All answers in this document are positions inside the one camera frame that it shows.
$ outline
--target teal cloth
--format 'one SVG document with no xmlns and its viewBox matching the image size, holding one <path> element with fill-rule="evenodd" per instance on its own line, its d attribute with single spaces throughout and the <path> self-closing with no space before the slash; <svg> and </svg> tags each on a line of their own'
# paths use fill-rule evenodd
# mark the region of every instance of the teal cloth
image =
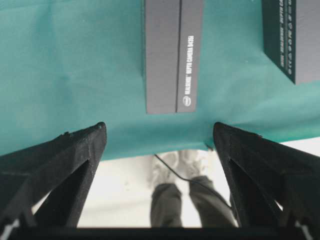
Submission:
<svg viewBox="0 0 320 240">
<path fill-rule="evenodd" d="M 320 136 L 320 81 L 264 54 L 260 0 L 206 0 L 194 113 L 146 114 L 141 0 L 0 0 L 0 155 L 103 121 L 103 160 L 213 145 L 217 121 Z"/>
</svg>

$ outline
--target trousers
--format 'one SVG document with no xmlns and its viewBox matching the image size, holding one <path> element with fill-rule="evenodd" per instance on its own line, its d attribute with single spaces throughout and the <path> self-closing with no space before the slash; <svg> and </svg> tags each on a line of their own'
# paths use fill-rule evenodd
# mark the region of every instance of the trousers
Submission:
<svg viewBox="0 0 320 240">
<path fill-rule="evenodd" d="M 230 228 L 235 227 L 231 208 L 224 198 L 214 190 L 213 182 L 206 176 L 197 176 L 192 179 L 199 182 L 211 191 L 196 184 L 189 183 L 191 200 L 199 213 L 203 228 Z M 150 222 L 152 227 L 180 228 L 181 221 L 181 192 L 174 183 L 158 185 L 152 194 Z"/>
</svg>

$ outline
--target shoe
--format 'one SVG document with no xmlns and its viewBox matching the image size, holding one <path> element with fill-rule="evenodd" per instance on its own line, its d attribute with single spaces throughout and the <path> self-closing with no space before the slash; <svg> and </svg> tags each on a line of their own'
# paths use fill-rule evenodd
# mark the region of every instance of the shoe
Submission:
<svg viewBox="0 0 320 240">
<path fill-rule="evenodd" d="M 178 167 L 179 154 L 177 151 L 165 152 L 157 154 L 166 164 L 173 170 Z M 151 186 L 156 188 L 160 184 L 173 184 L 175 183 L 176 175 L 165 166 L 156 156 L 152 159 L 152 180 Z"/>
<path fill-rule="evenodd" d="M 180 160 L 185 164 L 185 173 L 188 179 L 199 176 L 208 176 L 209 153 L 202 150 L 182 150 Z"/>
</svg>

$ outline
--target person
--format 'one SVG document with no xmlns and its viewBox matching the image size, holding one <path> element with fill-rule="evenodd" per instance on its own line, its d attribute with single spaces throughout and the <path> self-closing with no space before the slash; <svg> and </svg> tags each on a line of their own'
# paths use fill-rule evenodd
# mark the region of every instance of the person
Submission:
<svg viewBox="0 0 320 240">
<path fill-rule="evenodd" d="M 173 170 L 179 162 L 186 166 L 186 177 L 203 186 L 189 182 L 189 195 L 199 213 L 203 228 L 230 228 L 235 227 L 231 208 L 224 198 L 215 191 L 213 182 L 208 178 L 208 152 L 200 150 L 183 150 L 158 154 Z M 181 192 L 177 188 L 176 175 L 156 157 L 152 160 L 152 194 L 150 222 L 151 227 L 182 227 Z"/>
</svg>

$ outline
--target black box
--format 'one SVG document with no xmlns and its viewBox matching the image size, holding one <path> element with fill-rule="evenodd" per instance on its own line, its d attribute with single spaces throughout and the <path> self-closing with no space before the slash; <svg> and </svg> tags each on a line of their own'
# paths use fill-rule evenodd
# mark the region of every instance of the black box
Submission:
<svg viewBox="0 0 320 240">
<path fill-rule="evenodd" d="M 203 0 L 145 0 L 146 109 L 194 112 Z"/>
<path fill-rule="evenodd" d="M 295 84 L 320 80 L 320 0 L 262 0 L 265 54 Z"/>
</svg>

